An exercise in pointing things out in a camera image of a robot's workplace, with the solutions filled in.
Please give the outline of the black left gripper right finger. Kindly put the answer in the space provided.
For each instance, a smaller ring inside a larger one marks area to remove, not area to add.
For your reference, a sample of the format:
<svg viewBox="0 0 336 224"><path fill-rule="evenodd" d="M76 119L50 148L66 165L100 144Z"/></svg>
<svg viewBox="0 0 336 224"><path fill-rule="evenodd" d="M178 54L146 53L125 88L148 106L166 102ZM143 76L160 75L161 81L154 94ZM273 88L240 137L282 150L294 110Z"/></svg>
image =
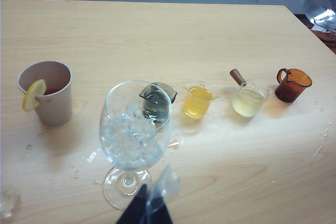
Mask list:
<svg viewBox="0 0 336 224"><path fill-rule="evenodd" d="M172 224L172 218L162 197L146 202L143 223Z"/></svg>

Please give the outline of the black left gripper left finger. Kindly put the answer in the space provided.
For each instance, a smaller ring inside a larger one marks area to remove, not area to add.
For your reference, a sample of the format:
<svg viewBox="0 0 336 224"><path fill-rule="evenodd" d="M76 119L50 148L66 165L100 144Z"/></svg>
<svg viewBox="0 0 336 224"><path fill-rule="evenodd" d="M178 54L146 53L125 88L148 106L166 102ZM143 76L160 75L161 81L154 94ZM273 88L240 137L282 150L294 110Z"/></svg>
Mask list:
<svg viewBox="0 0 336 224"><path fill-rule="evenodd" d="M141 223L145 212L147 196L147 185L144 184L118 219L117 224Z"/></svg>

